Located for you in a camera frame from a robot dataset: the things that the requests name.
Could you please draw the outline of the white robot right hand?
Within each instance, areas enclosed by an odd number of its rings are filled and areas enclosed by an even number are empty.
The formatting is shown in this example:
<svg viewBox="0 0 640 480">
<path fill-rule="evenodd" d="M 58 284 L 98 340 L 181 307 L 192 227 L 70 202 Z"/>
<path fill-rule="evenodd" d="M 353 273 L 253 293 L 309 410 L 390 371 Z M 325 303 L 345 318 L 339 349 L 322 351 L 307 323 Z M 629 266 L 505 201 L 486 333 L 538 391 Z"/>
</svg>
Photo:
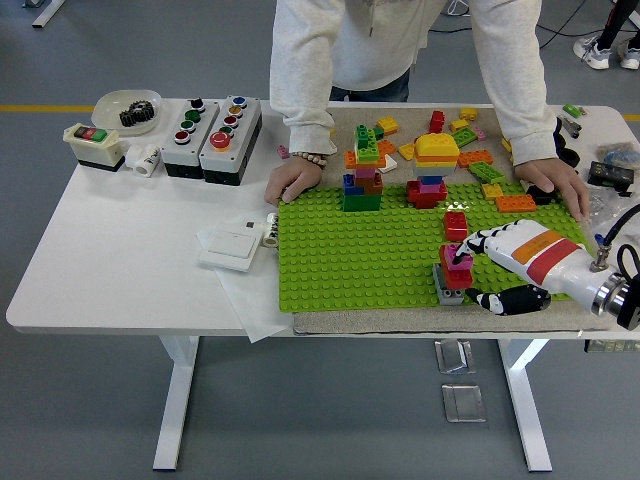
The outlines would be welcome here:
<svg viewBox="0 0 640 480">
<path fill-rule="evenodd" d="M 619 316 L 628 284 L 610 267 L 594 267 L 592 255 L 580 245 L 533 220 L 478 231 L 457 249 L 458 264 L 471 254 L 489 258 L 527 282 L 499 293 L 468 288 L 466 294 L 496 315 L 516 315 L 547 308 L 553 294 L 567 294 L 595 315 Z"/>
</svg>

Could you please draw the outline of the person's left hand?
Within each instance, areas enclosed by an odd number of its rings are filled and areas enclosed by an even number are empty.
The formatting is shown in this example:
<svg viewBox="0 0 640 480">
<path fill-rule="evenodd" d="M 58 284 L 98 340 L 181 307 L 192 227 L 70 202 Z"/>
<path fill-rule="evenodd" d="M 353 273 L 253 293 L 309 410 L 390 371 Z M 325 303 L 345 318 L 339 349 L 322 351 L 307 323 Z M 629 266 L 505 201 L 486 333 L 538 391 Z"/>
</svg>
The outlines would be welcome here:
<svg viewBox="0 0 640 480">
<path fill-rule="evenodd" d="M 589 190 L 575 170 L 559 158 L 531 160 L 517 165 L 514 172 L 547 193 L 557 190 L 575 220 L 589 219 Z"/>
</svg>

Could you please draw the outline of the person's right hand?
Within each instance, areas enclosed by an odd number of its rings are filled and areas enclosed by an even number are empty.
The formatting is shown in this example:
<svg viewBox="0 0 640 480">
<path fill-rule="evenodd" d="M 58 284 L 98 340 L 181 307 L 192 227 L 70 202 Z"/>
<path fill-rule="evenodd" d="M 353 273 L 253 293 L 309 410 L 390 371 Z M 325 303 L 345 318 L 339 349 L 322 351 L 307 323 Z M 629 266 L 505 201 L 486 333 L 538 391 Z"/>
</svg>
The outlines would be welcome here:
<svg viewBox="0 0 640 480">
<path fill-rule="evenodd" d="M 271 172 L 264 200 L 274 206 L 280 201 L 290 203 L 305 190 L 316 186 L 322 175 L 320 166 L 300 156 L 292 156 L 288 162 Z"/>
</svg>

